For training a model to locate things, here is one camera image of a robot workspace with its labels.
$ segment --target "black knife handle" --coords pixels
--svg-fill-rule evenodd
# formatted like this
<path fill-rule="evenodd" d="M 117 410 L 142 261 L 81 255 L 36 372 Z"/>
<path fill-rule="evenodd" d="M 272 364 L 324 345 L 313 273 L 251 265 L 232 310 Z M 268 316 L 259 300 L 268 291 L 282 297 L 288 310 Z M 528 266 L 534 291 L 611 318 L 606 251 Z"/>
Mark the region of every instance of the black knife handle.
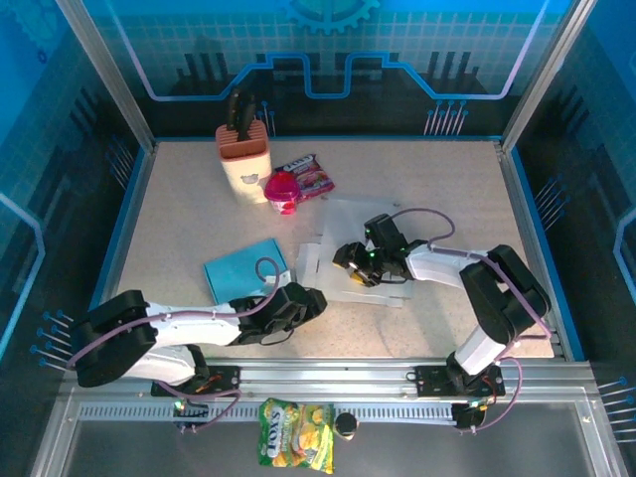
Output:
<path fill-rule="evenodd" d="M 255 114 L 256 114 L 256 101 L 254 101 L 252 97 L 249 103 L 246 104 L 240 112 L 240 125 L 238 127 L 238 141 L 245 141 L 249 139 L 249 135 L 247 134 L 247 132 L 249 131 L 251 122 L 254 120 Z"/>
<path fill-rule="evenodd" d="M 228 131 L 237 130 L 237 122 L 239 121 L 239 96 L 240 89 L 234 87 L 230 92 L 230 96 L 228 99 L 228 122 L 226 123 L 226 128 Z"/>

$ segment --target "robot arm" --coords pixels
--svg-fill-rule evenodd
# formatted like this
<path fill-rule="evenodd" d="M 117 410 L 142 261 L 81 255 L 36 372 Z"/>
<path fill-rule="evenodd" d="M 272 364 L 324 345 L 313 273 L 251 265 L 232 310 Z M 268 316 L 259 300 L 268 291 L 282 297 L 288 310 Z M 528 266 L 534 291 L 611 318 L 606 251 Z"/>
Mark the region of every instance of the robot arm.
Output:
<path fill-rule="evenodd" d="M 203 354 L 194 343 L 219 346 L 260 343 L 274 333 L 293 332 L 327 306 L 320 291 L 292 282 L 278 288 L 266 306 L 247 313 L 263 299 L 254 296 L 208 308 L 177 308 L 148 303 L 138 290 L 123 292 L 72 325 L 74 353 L 99 343 L 109 332 L 127 323 L 144 321 L 147 317 L 165 318 L 145 320 L 149 322 L 103 340 L 79 358 L 76 363 L 79 385 L 91 388 L 128 377 L 166 382 L 187 393 L 209 378 Z"/>
<path fill-rule="evenodd" d="M 502 278 L 484 260 L 500 267 L 538 317 L 550 311 L 546 292 L 507 245 L 483 252 L 429 246 L 424 240 L 409 243 L 386 214 L 365 223 L 365 237 L 366 244 L 343 245 L 333 260 L 363 285 L 399 283 L 393 279 L 397 276 L 444 283 L 468 294 L 478 325 L 448 357 L 446 366 L 446 378 L 458 393 L 470 393 L 493 361 L 535 324 L 522 301 L 512 289 L 502 289 Z"/>

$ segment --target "cable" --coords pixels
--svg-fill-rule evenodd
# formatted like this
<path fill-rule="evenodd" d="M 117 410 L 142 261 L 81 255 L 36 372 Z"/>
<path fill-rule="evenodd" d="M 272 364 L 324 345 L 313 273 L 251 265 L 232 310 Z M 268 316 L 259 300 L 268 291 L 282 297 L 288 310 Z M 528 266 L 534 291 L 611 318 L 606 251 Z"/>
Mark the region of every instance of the cable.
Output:
<path fill-rule="evenodd" d="M 517 402 L 517 399 L 519 397 L 519 393 L 521 392 L 521 386 L 522 386 L 522 383 L 524 381 L 524 372 L 522 370 L 521 363 L 519 362 L 519 360 L 517 360 L 517 358 L 513 358 L 511 356 L 504 357 L 504 358 L 500 358 L 500 357 L 502 355 L 505 355 L 506 353 L 508 353 L 508 351 L 510 351 L 510 349 L 512 347 L 514 347 L 517 343 L 519 343 L 521 341 L 549 339 L 553 335 L 553 333 L 552 333 L 552 331 L 550 331 L 548 326 L 546 326 L 546 324 L 544 323 L 542 318 L 539 316 L 539 314 L 535 311 L 535 309 L 530 305 L 530 303 L 528 302 L 526 297 L 521 293 L 519 288 L 517 288 L 517 286 L 508 277 L 508 275 L 506 273 L 504 273 L 504 270 L 501 269 L 501 266 L 499 266 L 499 264 L 497 264 L 493 260 L 491 260 L 488 256 L 482 255 L 480 253 L 475 253 L 475 252 L 472 252 L 472 251 L 456 250 L 456 249 L 453 249 L 453 248 L 440 248 L 440 247 L 433 248 L 432 247 L 433 244 L 436 241 L 442 240 L 442 239 L 448 239 L 449 237 L 451 237 L 455 233 L 455 224 L 453 223 L 453 221 L 448 216 L 446 216 L 442 212 L 436 211 L 435 209 L 416 207 L 416 208 L 404 209 L 403 211 L 399 211 L 398 213 L 392 215 L 392 219 L 394 219 L 396 217 L 399 217 L 402 214 L 409 213 L 409 212 L 428 212 L 428 213 L 435 214 L 437 216 L 445 218 L 446 221 L 450 224 L 450 232 L 447 233 L 447 234 L 441 235 L 441 236 L 436 236 L 436 237 L 431 238 L 428 241 L 428 248 L 431 251 L 436 252 L 436 253 L 443 253 L 443 254 L 447 254 L 447 255 L 451 255 L 451 256 L 462 256 L 462 257 L 475 258 L 475 259 L 481 260 L 484 263 L 486 263 L 488 266 L 490 266 L 490 268 L 492 268 L 495 271 L 495 273 L 497 273 L 497 275 L 504 281 L 504 283 L 506 283 L 506 285 L 508 285 L 508 288 L 510 288 L 510 291 L 513 293 L 513 295 L 515 295 L 515 298 L 517 298 L 517 300 L 519 300 L 519 302 L 524 307 L 526 312 L 535 321 L 535 323 L 537 323 L 537 325 L 539 325 L 541 327 L 542 331 L 545 334 L 545 336 L 538 336 L 538 335 L 521 336 L 521 337 L 517 338 L 516 340 L 512 341 L 504 349 L 504 351 L 502 351 L 500 353 L 500 355 L 497 357 L 497 359 L 495 361 L 512 361 L 512 362 L 514 362 L 517 365 L 517 369 L 519 370 L 519 380 L 518 380 L 518 383 L 517 383 L 517 388 L 515 389 L 515 393 L 513 394 L 512 399 L 510 399 L 510 402 L 508 403 L 508 405 L 506 406 L 504 411 L 499 416 L 497 416 L 492 422 L 489 422 L 487 424 L 482 424 L 481 426 L 479 426 L 477 428 L 473 428 L 472 431 L 474 433 L 476 433 L 477 431 L 481 431 L 481 430 L 487 429 L 488 427 L 491 427 L 491 426 L 495 425 L 497 422 L 499 422 L 501 419 L 503 419 L 508 414 L 508 412 L 510 412 L 510 410 L 513 407 L 513 405 L 515 405 L 515 402 Z M 491 389 L 493 390 L 493 396 L 495 397 L 495 401 L 496 401 L 497 395 L 495 393 L 495 389 L 492 386 L 491 386 Z"/>
<path fill-rule="evenodd" d="M 428 247 L 429 248 L 430 248 L 431 245 L 433 245 L 434 242 L 436 242 L 438 240 L 448 239 L 448 238 L 452 237 L 453 234 L 455 234 L 455 223 L 452 221 L 452 219 L 450 217 L 448 217 L 446 214 L 444 214 L 443 212 L 436 211 L 435 209 L 429 209 L 429 208 L 426 208 L 426 207 L 411 207 L 410 209 L 404 209 L 403 211 L 399 211 L 399 212 L 393 214 L 391 216 L 391 218 L 395 219 L 396 217 L 399 217 L 399 216 L 401 216 L 403 214 L 408 214 L 410 212 L 427 212 L 429 214 L 435 214 L 436 216 L 440 216 L 440 217 L 446 219 L 446 221 L 450 225 L 450 232 L 448 232 L 446 234 L 442 234 L 441 236 L 435 236 L 435 237 L 430 238 L 428 240 Z"/>
<path fill-rule="evenodd" d="M 198 425 L 192 424 L 190 427 L 184 427 L 182 429 L 184 431 L 189 430 L 192 433 L 196 433 L 199 430 L 205 429 L 206 427 L 210 427 L 212 424 L 214 424 L 215 422 L 223 418 L 226 414 L 228 414 L 228 412 L 230 412 L 233 409 L 235 405 L 237 405 L 237 403 L 239 402 L 240 396 L 242 395 L 242 392 L 240 390 L 220 391 L 218 393 L 214 393 L 213 395 L 187 395 L 185 393 L 175 390 L 171 386 L 161 381 L 157 381 L 155 383 L 157 383 L 157 386 L 162 388 L 164 391 L 170 393 L 171 395 L 177 398 L 188 399 L 188 400 L 204 401 L 204 400 L 211 400 L 214 398 L 222 398 L 224 396 L 236 396 L 235 399 L 230 403 L 230 405 L 228 405 L 228 407 L 223 409 L 221 413 L 217 415 L 216 417 L 214 417 L 213 419 L 209 420 L 208 422 L 204 424 L 198 424 Z"/>
<path fill-rule="evenodd" d="M 252 315 L 254 313 L 259 312 L 265 306 L 267 306 L 267 304 L 273 299 L 274 295 L 276 294 L 276 291 L 278 290 L 278 283 L 280 282 L 280 269 L 278 268 L 278 265 L 276 264 L 276 262 L 274 260 L 272 260 L 271 258 L 269 258 L 269 257 L 259 258 L 258 261 L 256 262 L 256 266 L 255 266 L 256 270 L 258 270 L 258 268 L 260 267 L 260 265 L 264 261 L 270 262 L 273 265 L 273 267 L 274 267 L 275 280 L 274 280 L 273 290 L 271 291 L 271 293 L 269 295 L 267 295 L 262 301 L 260 301 L 252 309 L 246 310 L 246 311 L 242 311 L 242 312 L 239 312 L 239 313 L 217 313 L 217 312 L 210 312 L 210 311 L 176 311 L 176 312 L 172 312 L 172 313 L 161 313 L 159 315 L 149 316 L 149 317 L 145 317 L 145 318 L 139 318 L 137 320 L 131 321 L 130 323 L 126 323 L 126 324 L 123 324 L 121 326 L 118 326 L 118 327 L 110 330 L 107 333 L 104 333 L 102 336 L 97 338 L 95 341 L 93 341 L 93 342 L 89 343 L 88 345 L 84 346 L 81 350 L 79 350 L 77 353 L 75 353 L 74 355 L 71 356 L 71 358 L 67 362 L 67 368 L 69 370 L 72 370 L 75 367 L 75 364 L 81 358 L 86 356 L 92 350 L 94 350 L 98 346 L 102 345 L 103 343 L 105 343 L 109 339 L 119 335 L 120 333 L 123 333 L 124 331 L 131 330 L 132 328 L 134 328 L 136 326 L 144 325 L 146 323 L 154 323 L 155 321 L 163 321 L 163 320 L 172 320 L 174 318 L 178 318 L 178 317 L 184 316 L 184 315 L 187 315 L 187 316 L 189 316 L 191 318 L 202 318 L 202 319 L 208 319 L 208 318 L 213 318 L 213 319 L 214 318 L 221 318 L 221 319 L 243 318 L 245 316 L 249 316 L 249 315 Z"/>
<path fill-rule="evenodd" d="M 481 260 L 484 263 L 486 263 L 508 285 L 508 287 L 510 288 L 510 291 L 512 291 L 513 295 L 515 295 L 515 297 L 519 300 L 519 302 L 524 307 L 526 312 L 531 316 L 531 318 L 535 321 L 535 323 L 537 323 L 541 327 L 541 329 L 543 330 L 544 334 L 546 335 L 546 338 L 550 338 L 553 335 L 552 331 L 550 331 L 548 326 L 546 326 L 546 324 L 541 319 L 541 317 L 537 314 L 535 309 L 530 305 L 530 303 L 524 297 L 524 295 L 521 293 L 521 291 L 519 291 L 519 288 L 517 288 L 517 286 L 515 286 L 515 284 L 508 277 L 508 275 L 506 273 L 504 273 L 504 270 L 501 269 L 499 264 L 495 263 L 488 256 L 482 255 L 480 253 L 475 253 L 475 252 L 472 252 L 472 251 L 465 251 L 465 250 L 456 250 L 456 249 L 453 249 L 453 248 L 440 248 L 440 247 L 433 248 L 432 247 L 432 245 L 436 241 L 442 240 L 442 239 L 448 239 L 453 234 L 455 234 L 455 223 L 452 221 L 452 219 L 450 217 L 448 217 L 443 212 L 436 211 L 435 209 L 429 209 L 429 208 L 426 208 L 426 207 L 413 207 L 413 208 L 410 208 L 410 209 L 404 209 L 403 211 L 399 211 L 399 212 L 393 214 L 391 216 L 391 218 L 395 219 L 396 217 L 399 217 L 399 216 L 401 216 L 403 214 L 407 214 L 407 213 L 410 213 L 410 212 L 427 212 L 427 213 L 435 214 L 437 216 L 440 216 L 440 217 L 443 217 L 444 219 L 446 219 L 446 221 L 450 225 L 450 232 L 448 232 L 448 233 L 446 233 L 444 235 L 436 236 L 436 237 L 433 237 L 433 238 L 429 239 L 428 240 L 428 248 L 431 251 L 434 251 L 436 253 L 442 253 L 442 254 L 451 255 L 451 256 L 462 256 L 462 257 L 475 258 L 475 259 Z"/>
<path fill-rule="evenodd" d="M 475 253 L 473 251 L 456 250 L 454 248 L 441 248 L 439 246 L 437 246 L 435 248 L 432 248 L 431 251 L 433 251 L 435 253 L 441 253 L 441 254 L 451 255 L 451 256 L 462 256 L 462 257 L 468 257 L 468 258 L 475 258 L 477 260 L 481 260 L 484 263 L 486 263 L 488 266 L 490 266 L 495 271 L 495 273 L 497 273 L 497 275 L 504 281 L 504 283 L 506 283 L 508 285 L 508 288 L 510 288 L 510 291 L 512 291 L 513 295 L 515 295 L 515 298 L 517 298 L 517 300 L 519 300 L 519 302 L 521 303 L 521 306 L 524 307 L 526 312 L 535 321 L 535 323 L 537 323 L 541 327 L 541 329 L 543 330 L 544 334 L 546 335 L 546 338 L 549 339 L 553 335 L 553 332 L 550 331 L 548 326 L 546 326 L 546 323 L 544 323 L 544 320 L 541 319 L 539 314 L 530 305 L 530 303 L 528 302 L 526 297 L 522 294 L 521 291 L 519 291 L 519 288 L 517 288 L 517 286 L 515 286 L 515 284 L 508 277 L 508 275 L 506 273 L 504 273 L 504 270 L 501 269 L 501 266 L 499 266 L 498 263 L 495 263 L 493 260 L 491 260 L 488 256 L 482 255 L 481 253 Z"/>
<path fill-rule="evenodd" d="M 263 275 L 262 273 L 260 273 L 260 270 L 258 269 L 258 261 L 256 262 L 256 276 L 258 277 L 258 279 L 260 281 L 262 281 L 263 283 L 267 282 L 267 278 L 265 277 L 265 275 Z"/>
<path fill-rule="evenodd" d="M 490 388 L 490 391 L 493 392 L 493 399 L 494 399 L 493 404 L 496 404 L 497 403 L 497 390 L 495 389 L 495 386 L 491 383 L 490 378 L 488 378 L 487 376 L 484 376 L 481 379 L 481 381 L 483 383 L 485 383 L 488 386 L 488 388 Z"/>
<path fill-rule="evenodd" d="M 524 382 L 524 371 L 523 371 L 523 369 L 521 367 L 521 363 L 519 362 L 519 360 L 517 358 L 513 358 L 512 356 L 508 356 L 506 358 L 502 358 L 500 361 L 512 361 L 513 363 L 515 363 L 517 365 L 517 369 L 519 370 L 519 380 L 517 381 L 517 388 L 515 389 L 515 393 L 513 394 L 513 397 L 510 399 L 510 402 L 508 402 L 508 405 L 506 406 L 504 411 L 501 414 L 499 414 L 497 417 L 495 417 L 494 420 L 488 422 L 487 424 L 482 424 L 479 427 L 473 428 L 471 430 L 473 433 L 477 433 L 479 431 L 487 429 L 488 427 L 492 427 L 497 422 L 499 422 L 501 419 L 506 417 L 508 412 L 510 412 L 510 410 L 513 408 L 513 405 L 515 405 L 515 402 L 517 402 L 517 399 L 519 398 L 519 393 L 521 392 L 521 386 L 522 386 L 522 384 Z M 459 431 L 460 434 L 463 434 L 464 432 L 467 432 L 467 431 L 465 431 L 465 430 L 460 430 Z"/>

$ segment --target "pink cup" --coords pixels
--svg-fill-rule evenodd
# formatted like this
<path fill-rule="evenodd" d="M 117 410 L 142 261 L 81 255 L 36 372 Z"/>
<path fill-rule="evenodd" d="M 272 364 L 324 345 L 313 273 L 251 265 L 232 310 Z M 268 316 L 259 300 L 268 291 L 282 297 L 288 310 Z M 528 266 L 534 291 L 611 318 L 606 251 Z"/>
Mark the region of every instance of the pink cup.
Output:
<path fill-rule="evenodd" d="M 296 212 L 296 201 L 300 198 L 300 186 L 289 172 L 277 172 L 267 182 L 263 191 L 274 210 L 282 216 Z"/>

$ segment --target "blue folder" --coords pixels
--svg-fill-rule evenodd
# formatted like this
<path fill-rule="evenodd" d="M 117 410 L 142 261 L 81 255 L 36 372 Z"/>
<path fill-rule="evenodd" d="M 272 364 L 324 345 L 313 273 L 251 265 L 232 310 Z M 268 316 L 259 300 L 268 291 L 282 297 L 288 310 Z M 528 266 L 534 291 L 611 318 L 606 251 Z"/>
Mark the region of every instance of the blue folder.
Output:
<path fill-rule="evenodd" d="M 227 303 L 236 298 L 249 296 L 263 286 L 255 272 L 259 258 L 268 256 L 273 259 L 280 272 L 287 270 L 287 263 L 280 252 L 278 242 L 274 238 L 256 243 L 221 258 L 216 258 L 203 265 L 215 303 Z M 260 268 L 263 276 L 274 275 L 274 267 L 265 262 Z"/>

